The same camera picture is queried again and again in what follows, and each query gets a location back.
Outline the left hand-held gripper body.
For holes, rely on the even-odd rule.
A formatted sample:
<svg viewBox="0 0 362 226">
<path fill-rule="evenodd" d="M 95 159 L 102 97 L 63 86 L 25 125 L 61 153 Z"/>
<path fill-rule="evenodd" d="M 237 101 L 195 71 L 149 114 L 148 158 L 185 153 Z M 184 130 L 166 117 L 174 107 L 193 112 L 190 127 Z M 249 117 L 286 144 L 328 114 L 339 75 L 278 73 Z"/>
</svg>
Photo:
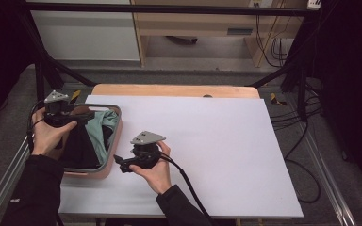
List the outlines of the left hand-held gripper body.
<svg viewBox="0 0 362 226">
<path fill-rule="evenodd" d="M 53 90 L 44 99 L 44 120 L 53 127 L 61 127 L 71 121 L 70 113 L 74 105 L 69 102 L 69 95 Z"/>
</svg>

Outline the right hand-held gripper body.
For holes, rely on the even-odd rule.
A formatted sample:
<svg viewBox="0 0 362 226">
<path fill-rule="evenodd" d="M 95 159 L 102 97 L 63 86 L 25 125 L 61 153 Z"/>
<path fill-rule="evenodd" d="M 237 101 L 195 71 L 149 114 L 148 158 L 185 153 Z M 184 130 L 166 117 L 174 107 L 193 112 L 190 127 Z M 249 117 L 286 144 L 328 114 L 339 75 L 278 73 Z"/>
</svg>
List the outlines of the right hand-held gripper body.
<svg viewBox="0 0 362 226">
<path fill-rule="evenodd" d="M 142 131 L 130 143 L 133 145 L 130 165 L 137 165 L 145 170 L 151 169 L 159 160 L 161 151 L 157 143 L 165 140 L 162 135 L 149 131 Z"/>
</svg>

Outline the pink basin with grey rim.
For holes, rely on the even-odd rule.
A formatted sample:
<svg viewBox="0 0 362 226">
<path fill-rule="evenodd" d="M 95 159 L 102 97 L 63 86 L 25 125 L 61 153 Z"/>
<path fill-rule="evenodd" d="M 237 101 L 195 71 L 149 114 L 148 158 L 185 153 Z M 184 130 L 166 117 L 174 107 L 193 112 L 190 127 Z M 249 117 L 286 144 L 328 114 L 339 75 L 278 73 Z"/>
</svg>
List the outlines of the pink basin with grey rim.
<svg viewBox="0 0 362 226">
<path fill-rule="evenodd" d="M 85 112 L 89 112 L 89 111 L 105 111 L 107 109 L 114 110 L 120 115 L 120 122 L 119 122 L 118 128 L 116 130 L 116 135 L 114 136 L 114 141 L 113 141 L 112 147 L 109 151 L 107 162 L 99 169 L 68 169 L 68 168 L 65 168 L 62 165 L 62 163 L 59 161 L 59 163 L 64 167 L 64 175 L 66 177 L 104 179 L 110 174 L 111 167 L 112 167 L 112 164 L 114 161 L 114 158 L 112 157 L 112 155 L 114 155 L 116 153 L 118 142 L 119 142 L 122 128 L 123 128 L 121 109 L 119 107 L 117 107 L 116 105 L 78 104 L 78 105 L 74 105 L 74 109 L 70 113 L 70 117 L 71 117 L 71 121 L 74 121 L 74 118 L 77 118 L 74 116 L 74 114 L 81 114 L 81 113 L 85 113 Z M 58 144 L 58 147 L 62 148 L 63 151 L 65 149 L 67 139 L 68 139 L 68 137 L 66 139 L 61 140 L 60 143 Z"/>
</svg>

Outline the black and green t-shirt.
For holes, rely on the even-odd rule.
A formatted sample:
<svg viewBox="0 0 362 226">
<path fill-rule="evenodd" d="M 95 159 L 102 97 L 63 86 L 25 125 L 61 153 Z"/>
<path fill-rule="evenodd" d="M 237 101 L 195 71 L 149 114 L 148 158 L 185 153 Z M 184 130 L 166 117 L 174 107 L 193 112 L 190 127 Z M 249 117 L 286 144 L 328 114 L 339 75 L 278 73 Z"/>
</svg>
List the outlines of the black and green t-shirt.
<svg viewBox="0 0 362 226">
<path fill-rule="evenodd" d="M 59 159 L 65 168 L 97 170 L 107 162 L 120 115 L 110 109 L 93 112 L 94 118 L 87 124 L 78 124 L 70 132 Z"/>
</svg>

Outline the person's right hand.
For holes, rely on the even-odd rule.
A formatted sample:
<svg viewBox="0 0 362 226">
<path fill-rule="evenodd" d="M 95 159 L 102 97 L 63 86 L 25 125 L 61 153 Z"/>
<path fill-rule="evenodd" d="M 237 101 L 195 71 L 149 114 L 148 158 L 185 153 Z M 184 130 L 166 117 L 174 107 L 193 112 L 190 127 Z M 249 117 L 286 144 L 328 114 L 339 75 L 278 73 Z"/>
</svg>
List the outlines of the person's right hand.
<svg viewBox="0 0 362 226">
<path fill-rule="evenodd" d="M 171 188 L 171 176 L 169 163 L 160 159 L 151 169 L 142 169 L 139 166 L 131 165 L 129 167 L 134 173 L 146 180 L 156 194 L 163 194 Z"/>
</svg>

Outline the person's left hand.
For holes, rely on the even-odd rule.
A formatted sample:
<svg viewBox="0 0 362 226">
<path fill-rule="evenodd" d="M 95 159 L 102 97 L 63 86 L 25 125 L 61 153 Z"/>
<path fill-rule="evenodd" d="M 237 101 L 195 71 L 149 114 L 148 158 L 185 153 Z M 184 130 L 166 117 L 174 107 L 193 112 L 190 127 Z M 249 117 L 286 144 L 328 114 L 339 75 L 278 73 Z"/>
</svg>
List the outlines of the person's left hand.
<svg viewBox="0 0 362 226">
<path fill-rule="evenodd" d="M 44 121 L 45 108 L 37 110 L 32 115 L 34 126 L 34 149 L 32 155 L 44 155 L 58 160 L 63 154 L 63 149 L 57 149 L 62 139 L 66 139 L 70 131 L 77 126 L 76 121 L 71 121 L 62 127 L 52 127 Z"/>
</svg>

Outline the black metal stand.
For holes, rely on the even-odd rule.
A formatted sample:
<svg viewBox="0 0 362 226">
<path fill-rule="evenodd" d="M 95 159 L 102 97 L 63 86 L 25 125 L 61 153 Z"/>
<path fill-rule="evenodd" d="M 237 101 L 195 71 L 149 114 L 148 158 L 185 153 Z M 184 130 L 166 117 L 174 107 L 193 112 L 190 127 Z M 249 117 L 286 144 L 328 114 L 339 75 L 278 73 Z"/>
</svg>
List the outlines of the black metal stand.
<svg viewBox="0 0 362 226">
<path fill-rule="evenodd" d="M 251 87 L 260 88 L 275 78 L 284 75 L 281 84 L 283 92 L 291 92 L 298 86 L 297 114 L 303 122 L 307 122 L 305 110 L 305 83 L 309 71 L 309 64 L 314 59 L 315 41 L 321 27 L 319 15 L 305 16 L 292 43 L 286 63 L 274 73 L 251 84 Z"/>
<path fill-rule="evenodd" d="M 87 87 L 96 86 L 95 82 L 90 81 L 90 79 L 71 70 L 50 56 L 43 45 L 41 36 L 30 14 L 19 13 L 18 18 L 23 29 L 21 36 L 25 39 L 25 47 L 34 60 L 38 101 L 42 101 L 45 98 L 45 81 L 48 82 L 52 89 L 63 88 L 64 81 L 59 73 L 65 73 Z"/>
</svg>

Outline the white cabinet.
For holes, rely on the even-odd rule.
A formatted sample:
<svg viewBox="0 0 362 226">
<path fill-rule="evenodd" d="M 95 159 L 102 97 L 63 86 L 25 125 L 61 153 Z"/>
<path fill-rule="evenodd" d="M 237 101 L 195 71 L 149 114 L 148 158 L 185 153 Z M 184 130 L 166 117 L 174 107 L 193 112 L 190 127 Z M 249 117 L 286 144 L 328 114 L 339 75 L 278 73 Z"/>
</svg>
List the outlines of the white cabinet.
<svg viewBox="0 0 362 226">
<path fill-rule="evenodd" d="M 140 60 L 131 13 L 32 11 L 47 52 L 63 60 Z"/>
</svg>

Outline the black metal crossbar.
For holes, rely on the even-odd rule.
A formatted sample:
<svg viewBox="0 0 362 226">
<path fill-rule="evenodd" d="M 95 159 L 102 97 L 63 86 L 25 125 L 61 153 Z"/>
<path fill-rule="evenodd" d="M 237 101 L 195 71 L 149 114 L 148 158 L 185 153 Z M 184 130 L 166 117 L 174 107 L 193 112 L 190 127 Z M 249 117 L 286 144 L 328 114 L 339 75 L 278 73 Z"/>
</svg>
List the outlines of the black metal crossbar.
<svg viewBox="0 0 362 226">
<path fill-rule="evenodd" d="M 237 8 L 209 6 L 121 5 L 47 2 L 25 2 L 23 3 L 23 7 L 28 10 L 74 12 L 178 13 L 296 17 L 305 17 L 316 14 L 315 10 L 301 8 Z"/>
</svg>

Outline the light wooden desk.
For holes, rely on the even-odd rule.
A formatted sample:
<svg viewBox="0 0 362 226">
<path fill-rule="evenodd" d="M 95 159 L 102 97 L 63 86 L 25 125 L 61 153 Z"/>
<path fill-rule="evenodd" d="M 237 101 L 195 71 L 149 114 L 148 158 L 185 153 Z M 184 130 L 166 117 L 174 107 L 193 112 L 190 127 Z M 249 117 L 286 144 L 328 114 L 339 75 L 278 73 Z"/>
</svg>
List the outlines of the light wooden desk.
<svg viewBox="0 0 362 226">
<path fill-rule="evenodd" d="M 307 0 L 130 0 L 133 5 L 213 6 L 237 8 L 306 8 Z M 259 67 L 270 57 L 276 39 L 293 39 L 303 19 L 296 16 L 254 16 L 178 13 L 136 13 L 137 33 L 151 36 L 243 37 Z"/>
</svg>

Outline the aluminium floor rail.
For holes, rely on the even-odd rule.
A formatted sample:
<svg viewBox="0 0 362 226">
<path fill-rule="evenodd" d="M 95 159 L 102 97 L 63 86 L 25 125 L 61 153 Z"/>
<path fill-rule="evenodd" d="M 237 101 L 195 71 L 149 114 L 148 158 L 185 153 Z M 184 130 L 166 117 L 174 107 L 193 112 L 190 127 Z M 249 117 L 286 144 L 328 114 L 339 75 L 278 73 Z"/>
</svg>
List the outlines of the aluminium floor rail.
<svg viewBox="0 0 362 226">
<path fill-rule="evenodd" d="M 314 136 L 309 131 L 305 131 L 302 124 L 299 125 L 299 130 L 304 134 L 304 152 L 308 154 L 309 159 L 315 168 L 315 172 L 319 176 L 323 190 L 333 206 L 339 225 L 357 226 L 354 216 L 346 203 L 333 174 L 320 153 Z"/>
<path fill-rule="evenodd" d="M 0 110 L 0 219 L 28 157 L 26 130 L 34 94 L 10 94 Z"/>
</svg>

